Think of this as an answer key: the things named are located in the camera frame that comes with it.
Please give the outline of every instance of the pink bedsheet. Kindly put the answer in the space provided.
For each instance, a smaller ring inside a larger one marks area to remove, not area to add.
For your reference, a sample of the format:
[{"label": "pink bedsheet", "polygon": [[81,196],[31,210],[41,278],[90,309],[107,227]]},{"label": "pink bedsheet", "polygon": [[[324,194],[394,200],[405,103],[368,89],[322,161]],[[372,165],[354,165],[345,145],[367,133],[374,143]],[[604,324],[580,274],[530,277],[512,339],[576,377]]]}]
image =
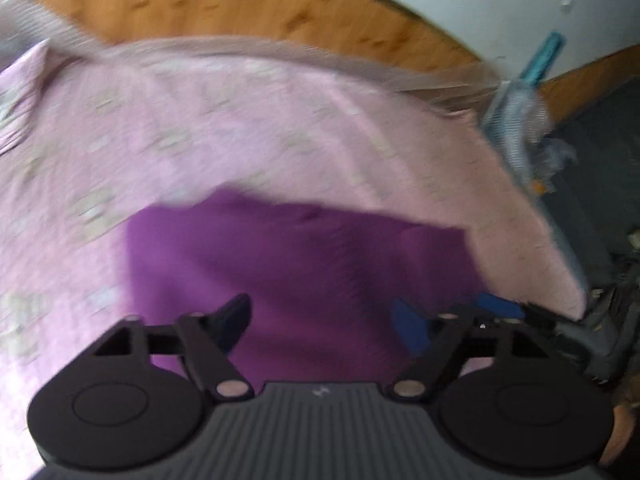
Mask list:
[{"label": "pink bedsheet", "polygon": [[0,157],[0,477],[41,463],[25,424],[37,388],[132,309],[122,222],[224,182],[466,228],[496,294],[582,312],[548,225],[468,114],[280,61],[78,61]]}]

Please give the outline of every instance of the gray ridged panel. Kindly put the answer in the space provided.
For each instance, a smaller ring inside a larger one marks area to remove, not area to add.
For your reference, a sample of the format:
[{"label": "gray ridged panel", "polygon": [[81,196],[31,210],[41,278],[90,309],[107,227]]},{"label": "gray ridged panel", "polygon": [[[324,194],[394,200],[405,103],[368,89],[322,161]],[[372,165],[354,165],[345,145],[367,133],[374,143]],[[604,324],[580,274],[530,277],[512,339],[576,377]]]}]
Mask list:
[{"label": "gray ridged panel", "polygon": [[[256,399],[220,406],[172,457],[133,472],[49,465],[34,480],[488,480],[450,448],[427,413],[384,399],[375,384],[268,384]],[[595,468],[554,477],[602,480]]]}]

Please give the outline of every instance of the folded cloth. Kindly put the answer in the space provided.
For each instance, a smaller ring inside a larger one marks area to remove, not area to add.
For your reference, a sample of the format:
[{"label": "folded cloth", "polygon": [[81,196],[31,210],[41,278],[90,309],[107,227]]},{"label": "folded cloth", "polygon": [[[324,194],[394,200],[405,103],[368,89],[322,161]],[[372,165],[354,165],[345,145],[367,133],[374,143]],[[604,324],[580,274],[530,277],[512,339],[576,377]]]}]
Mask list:
[{"label": "folded cloth", "polygon": [[[387,383],[410,360],[390,322],[395,298],[437,313],[486,290],[463,230],[228,188],[133,215],[127,253],[133,311],[148,323],[251,296],[252,323],[230,360],[256,390],[276,380]],[[167,359],[156,364],[175,368]]]}]

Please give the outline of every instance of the white logo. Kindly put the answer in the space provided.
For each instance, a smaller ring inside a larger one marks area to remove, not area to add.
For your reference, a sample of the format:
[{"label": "white logo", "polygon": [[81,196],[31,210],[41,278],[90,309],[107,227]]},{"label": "white logo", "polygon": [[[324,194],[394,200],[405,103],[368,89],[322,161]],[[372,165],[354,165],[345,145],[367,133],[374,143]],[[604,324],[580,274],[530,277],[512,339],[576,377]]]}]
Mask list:
[{"label": "white logo", "polygon": [[311,392],[316,397],[320,397],[322,399],[325,395],[329,395],[331,393],[331,390],[329,388],[327,388],[326,386],[324,386],[324,384],[323,384],[319,388],[316,388],[315,390],[311,390]]}]

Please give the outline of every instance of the wooden panel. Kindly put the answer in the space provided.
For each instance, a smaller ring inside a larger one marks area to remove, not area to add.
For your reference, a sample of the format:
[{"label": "wooden panel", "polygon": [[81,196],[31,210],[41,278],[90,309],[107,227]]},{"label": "wooden panel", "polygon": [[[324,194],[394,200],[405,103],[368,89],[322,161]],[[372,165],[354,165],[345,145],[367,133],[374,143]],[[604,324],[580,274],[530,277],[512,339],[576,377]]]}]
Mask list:
[{"label": "wooden panel", "polygon": [[[388,0],[42,0],[113,42],[199,34],[289,40],[413,70],[477,57],[433,25]],[[560,120],[638,74],[640,46],[564,74],[542,87]]]}]

